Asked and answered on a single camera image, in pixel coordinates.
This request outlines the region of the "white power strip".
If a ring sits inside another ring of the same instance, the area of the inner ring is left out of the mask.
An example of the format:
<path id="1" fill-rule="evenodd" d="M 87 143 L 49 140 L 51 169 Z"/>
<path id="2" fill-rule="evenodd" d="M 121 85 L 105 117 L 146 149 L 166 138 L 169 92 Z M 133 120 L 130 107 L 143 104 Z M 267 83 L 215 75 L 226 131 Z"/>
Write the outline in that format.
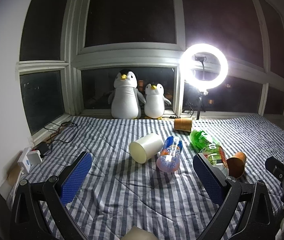
<path id="1" fill-rule="evenodd" d="M 24 148 L 18 159 L 18 165 L 22 172 L 28 174 L 32 166 L 42 163 L 39 150 L 32 150 L 30 147 Z"/>

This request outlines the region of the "white paper cup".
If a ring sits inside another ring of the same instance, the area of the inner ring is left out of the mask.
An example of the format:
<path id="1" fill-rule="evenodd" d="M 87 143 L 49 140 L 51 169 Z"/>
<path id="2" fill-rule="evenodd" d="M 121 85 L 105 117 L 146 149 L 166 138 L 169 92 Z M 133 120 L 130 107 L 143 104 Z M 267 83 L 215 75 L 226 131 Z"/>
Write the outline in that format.
<path id="1" fill-rule="evenodd" d="M 156 133 L 150 133 L 131 142 L 129 145 L 129 153 L 137 163 L 144 164 L 156 155 L 162 147 L 162 137 Z"/>

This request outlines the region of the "brown paper cup near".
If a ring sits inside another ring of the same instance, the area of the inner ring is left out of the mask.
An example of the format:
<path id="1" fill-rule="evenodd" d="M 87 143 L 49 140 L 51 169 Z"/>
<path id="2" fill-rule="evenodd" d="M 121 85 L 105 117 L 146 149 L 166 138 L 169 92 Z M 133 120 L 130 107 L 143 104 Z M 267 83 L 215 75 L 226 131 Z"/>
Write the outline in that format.
<path id="1" fill-rule="evenodd" d="M 240 178 L 245 172 L 246 155 L 243 152 L 237 152 L 226 160 L 229 176 Z"/>

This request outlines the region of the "blue white striped quilt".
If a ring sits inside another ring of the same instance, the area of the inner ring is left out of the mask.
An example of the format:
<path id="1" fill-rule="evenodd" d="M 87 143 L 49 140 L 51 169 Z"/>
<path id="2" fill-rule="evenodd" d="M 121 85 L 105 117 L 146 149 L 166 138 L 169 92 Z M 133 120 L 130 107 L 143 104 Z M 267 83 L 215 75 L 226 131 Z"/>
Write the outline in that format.
<path id="1" fill-rule="evenodd" d="M 192 166 L 195 150 L 188 133 L 177 132 L 165 120 L 111 120 L 77 116 L 76 128 L 67 128 L 43 162 L 24 175 L 30 183 L 58 175 L 83 152 L 93 163 L 85 181 L 67 205 L 89 239 L 120 239 L 133 226 L 152 232 L 158 239 L 195 239 L 207 226 L 218 206 L 210 200 Z M 211 135 L 227 157 L 246 154 L 241 181 L 263 180 L 274 213 L 282 209 L 279 181 L 265 169 L 273 156 L 284 161 L 284 130 L 257 114 L 233 119 L 194 121 L 193 128 Z M 181 138 L 179 169 L 165 173 L 156 157 L 135 162 L 129 145 L 147 134 Z"/>

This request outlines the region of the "beige object at bottom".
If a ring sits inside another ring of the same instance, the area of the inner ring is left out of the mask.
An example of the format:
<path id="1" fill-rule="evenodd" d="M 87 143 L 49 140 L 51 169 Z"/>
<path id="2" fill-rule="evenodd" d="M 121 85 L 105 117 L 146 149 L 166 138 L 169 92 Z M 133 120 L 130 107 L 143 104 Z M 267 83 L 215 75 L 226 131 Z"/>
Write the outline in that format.
<path id="1" fill-rule="evenodd" d="M 121 240 L 158 240 L 158 238 L 148 231 L 133 226 Z"/>

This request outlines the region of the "green translucent cup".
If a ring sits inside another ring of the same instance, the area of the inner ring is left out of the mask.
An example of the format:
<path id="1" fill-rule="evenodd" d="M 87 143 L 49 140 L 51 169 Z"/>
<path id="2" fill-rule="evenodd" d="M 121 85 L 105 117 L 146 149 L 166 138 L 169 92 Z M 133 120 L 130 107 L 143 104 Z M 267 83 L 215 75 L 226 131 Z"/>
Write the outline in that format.
<path id="1" fill-rule="evenodd" d="M 210 144 L 219 144 L 211 135 L 205 131 L 193 130 L 190 133 L 190 141 L 196 152 L 200 152 Z"/>

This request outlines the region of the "large penguin plush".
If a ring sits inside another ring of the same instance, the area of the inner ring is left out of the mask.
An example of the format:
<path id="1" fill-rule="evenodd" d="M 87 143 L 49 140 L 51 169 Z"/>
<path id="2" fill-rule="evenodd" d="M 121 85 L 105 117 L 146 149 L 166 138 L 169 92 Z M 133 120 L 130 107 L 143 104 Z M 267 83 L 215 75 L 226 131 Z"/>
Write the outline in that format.
<path id="1" fill-rule="evenodd" d="M 114 119 L 138 119 L 141 117 L 140 104 L 146 100 L 137 89 L 138 81 L 134 72 L 122 69 L 115 77 L 114 90 L 108 98 Z"/>

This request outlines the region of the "black tripod stand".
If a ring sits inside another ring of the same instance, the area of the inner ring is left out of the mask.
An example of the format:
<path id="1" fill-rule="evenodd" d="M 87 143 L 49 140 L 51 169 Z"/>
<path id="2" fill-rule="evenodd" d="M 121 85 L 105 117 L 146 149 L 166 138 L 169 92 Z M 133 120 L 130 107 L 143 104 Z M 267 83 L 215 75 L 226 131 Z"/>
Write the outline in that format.
<path id="1" fill-rule="evenodd" d="M 190 117 L 196 113 L 196 119 L 199 120 L 201 111 L 205 112 L 203 104 L 205 96 L 206 94 L 198 89 L 184 89 L 182 113 L 190 114 Z"/>

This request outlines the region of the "brown paper cup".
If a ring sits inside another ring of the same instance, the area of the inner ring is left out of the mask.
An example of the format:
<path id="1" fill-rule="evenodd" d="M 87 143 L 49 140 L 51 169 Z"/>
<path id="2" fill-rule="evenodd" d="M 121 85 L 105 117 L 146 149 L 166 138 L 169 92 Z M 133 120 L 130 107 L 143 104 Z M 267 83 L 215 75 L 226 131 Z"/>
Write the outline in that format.
<path id="1" fill-rule="evenodd" d="M 240 178 L 245 172 L 246 155 L 243 152 L 237 152 L 226 160 L 229 176 Z"/>
<path id="2" fill-rule="evenodd" d="M 191 132 L 192 119 L 190 118 L 176 118 L 174 120 L 174 129 L 177 131 Z"/>

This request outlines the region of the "white window frame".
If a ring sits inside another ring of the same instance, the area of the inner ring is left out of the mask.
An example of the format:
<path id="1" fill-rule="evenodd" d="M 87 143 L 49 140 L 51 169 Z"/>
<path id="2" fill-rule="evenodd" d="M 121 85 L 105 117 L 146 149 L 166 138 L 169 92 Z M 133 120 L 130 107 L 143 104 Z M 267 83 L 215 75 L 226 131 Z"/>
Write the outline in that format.
<path id="1" fill-rule="evenodd" d="M 284 127 L 284 0 L 31 0 L 18 61 L 31 134 L 69 115 L 110 116 L 123 68 L 141 92 L 164 85 L 167 113 L 195 115 L 197 94 L 179 62 L 198 43 L 229 65 L 202 99 L 203 115 L 257 113 Z"/>

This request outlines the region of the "small penguin plush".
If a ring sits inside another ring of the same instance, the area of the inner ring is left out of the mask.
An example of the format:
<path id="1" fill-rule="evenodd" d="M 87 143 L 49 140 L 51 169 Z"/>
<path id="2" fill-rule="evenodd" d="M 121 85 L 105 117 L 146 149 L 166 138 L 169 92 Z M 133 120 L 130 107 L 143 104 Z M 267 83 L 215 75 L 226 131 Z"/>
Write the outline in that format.
<path id="1" fill-rule="evenodd" d="M 164 114 L 165 105 L 172 105 L 171 101 L 164 96 L 164 87 L 160 83 L 146 85 L 145 100 L 144 113 L 152 119 L 160 119 Z"/>

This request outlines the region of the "brown paper cup far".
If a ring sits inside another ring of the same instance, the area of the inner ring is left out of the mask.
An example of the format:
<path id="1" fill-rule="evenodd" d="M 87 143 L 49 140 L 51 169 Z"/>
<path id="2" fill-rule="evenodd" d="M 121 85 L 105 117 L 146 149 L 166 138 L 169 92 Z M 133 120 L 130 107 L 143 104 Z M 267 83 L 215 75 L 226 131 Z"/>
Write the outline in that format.
<path id="1" fill-rule="evenodd" d="M 176 118 L 174 120 L 174 129 L 177 131 L 191 132 L 192 119 L 190 118 Z"/>

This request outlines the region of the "black power adapter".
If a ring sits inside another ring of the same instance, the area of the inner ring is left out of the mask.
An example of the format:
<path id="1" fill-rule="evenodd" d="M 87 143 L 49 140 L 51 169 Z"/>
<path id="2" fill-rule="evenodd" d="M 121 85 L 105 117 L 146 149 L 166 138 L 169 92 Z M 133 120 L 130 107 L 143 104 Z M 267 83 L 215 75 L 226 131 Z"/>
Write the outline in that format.
<path id="1" fill-rule="evenodd" d="M 40 156 L 43 158 L 46 152 L 49 150 L 49 145 L 46 141 L 42 141 L 39 144 L 35 145 L 33 148 L 34 151 L 39 151 Z"/>

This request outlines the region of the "blue orange printed cup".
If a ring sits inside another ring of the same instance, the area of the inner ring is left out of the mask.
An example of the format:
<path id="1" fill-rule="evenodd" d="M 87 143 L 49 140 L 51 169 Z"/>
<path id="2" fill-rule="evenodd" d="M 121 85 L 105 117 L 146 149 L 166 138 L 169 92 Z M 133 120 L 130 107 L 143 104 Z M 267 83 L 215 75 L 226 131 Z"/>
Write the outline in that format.
<path id="1" fill-rule="evenodd" d="M 177 171 L 180 165 L 182 149 L 183 144 L 180 137 L 173 135 L 167 137 L 157 158 L 157 167 L 166 173 Z"/>

